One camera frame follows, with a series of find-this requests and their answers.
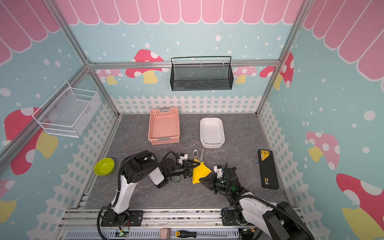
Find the yellow label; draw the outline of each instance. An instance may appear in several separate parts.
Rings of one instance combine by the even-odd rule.
[[[264,159],[266,159],[269,156],[269,151],[261,150],[260,153],[262,156],[262,161],[264,161]]]

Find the yellow cloth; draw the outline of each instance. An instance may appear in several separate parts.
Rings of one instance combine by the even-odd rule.
[[[192,183],[199,183],[199,179],[202,177],[208,176],[212,171],[204,165],[204,162],[200,162],[200,165],[193,169]]]

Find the gray table surface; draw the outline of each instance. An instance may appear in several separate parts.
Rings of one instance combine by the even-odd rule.
[[[270,202],[286,200],[281,183],[278,190],[261,186],[258,149],[267,149],[255,114],[180,114],[180,142],[153,146],[148,141],[149,114],[124,115],[107,153],[115,161],[116,169],[109,176],[98,176],[85,205],[86,209],[107,206],[117,189],[118,167],[132,154],[149,150],[158,161],[170,150],[192,154],[203,149],[200,142],[200,120],[218,117],[223,121],[225,143],[218,149],[204,150],[204,164],[213,170],[214,165],[236,167],[236,174],[243,187]],[[225,196],[214,194],[201,183],[193,184],[192,178],[180,182],[169,181],[157,189],[149,177],[141,180],[131,197],[130,208],[191,208],[229,207]]]

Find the wall-mounted basket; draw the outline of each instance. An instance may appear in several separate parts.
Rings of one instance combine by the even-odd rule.
[[[231,59],[230,56],[171,58],[172,91],[232,89]]]
[[[99,109],[101,99],[98,92],[69,86],[42,110],[45,104],[32,116],[46,133],[80,137]]]

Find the black cable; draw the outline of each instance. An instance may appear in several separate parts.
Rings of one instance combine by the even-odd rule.
[[[309,239],[314,240],[314,237],[313,237],[312,233],[308,230],[308,228],[307,228],[305,225],[303,225],[302,222],[299,222],[298,220],[296,220],[293,216],[291,216],[291,215],[290,215],[289,213],[287,213],[286,211],[280,209],[279,207],[276,207],[275,205],[273,205],[273,204],[271,204],[271,203],[269,203],[269,202],[267,202],[267,201],[265,201],[265,200],[263,200],[263,199],[261,199],[261,198],[259,198],[259,197],[256,197],[256,196],[254,196],[254,195],[245,195],[245,196],[241,196],[241,197],[239,197],[239,198],[235,201],[234,206],[236,207],[237,204],[239,203],[239,201],[240,201],[241,199],[243,199],[243,198],[252,198],[252,199],[256,199],[256,200],[260,201],[261,203],[265,204],[267,207],[270,207],[270,208],[275,209],[276,211],[278,211],[278,212],[281,213],[282,215],[288,217],[288,218],[291,219],[293,222],[295,222],[297,225],[299,225],[299,226],[302,228],[302,230],[306,233],[306,235],[309,237]]]
[[[153,152],[142,151],[142,152],[139,152],[139,153],[137,153],[137,154],[135,154],[135,155],[132,155],[131,157],[126,157],[126,158],[121,162],[121,165],[120,165],[120,168],[119,168],[119,173],[118,173],[118,190],[117,190],[117,193],[116,193],[116,199],[115,199],[115,201],[113,202],[112,207],[116,206],[116,204],[117,204],[117,202],[118,202],[118,199],[119,199],[119,196],[120,196],[120,190],[121,190],[121,178],[120,178],[120,176],[121,176],[121,174],[122,174],[123,167],[125,166],[125,164],[126,164],[129,160],[131,160],[131,159],[133,159],[133,158],[135,158],[135,157],[137,157],[137,156],[139,156],[139,155],[145,154],[145,153],[151,154],[151,155],[153,156],[153,158],[157,161],[157,157],[156,157],[156,155],[155,155]]]
[[[260,229],[260,232],[252,240],[258,240],[261,237],[262,234],[263,234],[263,231]]]
[[[101,232],[101,229],[100,229],[100,217],[101,217],[101,213],[104,211],[104,210],[107,210],[107,209],[109,209],[110,207],[102,207],[101,209],[100,209],[100,212],[99,212],[99,214],[97,215],[97,232],[99,233],[99,235],[100,235],[100,237],[101,237],[101,239],[102,240],[108,240],[108,239],[106,239],[105,237],[104,237],[104,235],[103,235],[103,233]]]

